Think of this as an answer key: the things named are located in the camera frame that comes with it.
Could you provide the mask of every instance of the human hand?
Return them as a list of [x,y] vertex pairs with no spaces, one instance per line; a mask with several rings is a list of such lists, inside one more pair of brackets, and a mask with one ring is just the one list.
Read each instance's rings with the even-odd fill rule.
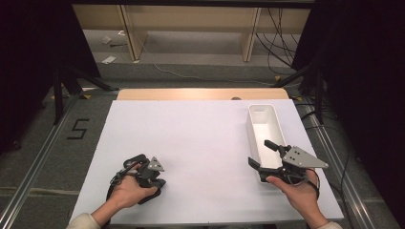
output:
[[136,205],[142,199],[154,195],[157,191],[157,187],[142,188],[134,177],[125,176],[121,183],[114,188],[109,200],[120,208],[128,208]]
[[[309,181],[317,184],[317,175],[312,170],[307,170]],[[278,187],[286,196],[291,206],[300,213],[310,228],[318,228],[328,223],[321,213],[316,191],[308,183],[291,185],[283,182],[278,177],[267,177],[266,181]]]
[[134,177],[125,176],[121,183],[114,188],[110,198],[92,213],[92,217],[98,225],[102,226],[119,210],[132,207],[157,191],[157,187],[142,188]]

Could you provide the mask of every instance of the wooden edge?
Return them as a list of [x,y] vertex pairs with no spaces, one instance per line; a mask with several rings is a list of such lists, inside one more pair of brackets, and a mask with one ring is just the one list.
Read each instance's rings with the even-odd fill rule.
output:
[[230,99],[288,99],[282,88],[232,89],[123,89],[117,100],[230,100]]

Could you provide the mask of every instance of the white tray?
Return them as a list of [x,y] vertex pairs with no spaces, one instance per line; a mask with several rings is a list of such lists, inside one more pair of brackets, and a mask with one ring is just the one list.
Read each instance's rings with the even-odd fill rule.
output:
[[259,162],[262,168],[281,167],[283,164],[280,154],[265,146],[265,140],[270,140],[277,145],[286,145],[274,107],[250,105],[246,127],[252,158]]

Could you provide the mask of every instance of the wrist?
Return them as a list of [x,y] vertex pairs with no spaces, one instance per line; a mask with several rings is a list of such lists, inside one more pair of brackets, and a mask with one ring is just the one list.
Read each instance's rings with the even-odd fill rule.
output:
[[108,199],[92,213],[92,217],[98,225],[102,226],[121,209],[122,207],[116,201]]
[[315,211],[299,212],[310,228],[319,228],[328,224],[328,220],[324,217],[319,209]]

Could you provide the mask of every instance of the white table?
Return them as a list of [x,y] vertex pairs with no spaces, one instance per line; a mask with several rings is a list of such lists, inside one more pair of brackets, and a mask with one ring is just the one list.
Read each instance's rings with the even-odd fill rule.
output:
[[[161,195],[124,209],[112,224],[136,226],[276,223],[302,220],[286,197],[261,184],[247,164],[245,122],[251,104],[275,107],[285,141],[314,155],[299,115],[288,99],[114,101],[72,218],[105,200],[122,162],[156,156],[167,181]],[[342,212],[322,170],[319,205],[328,219]]]

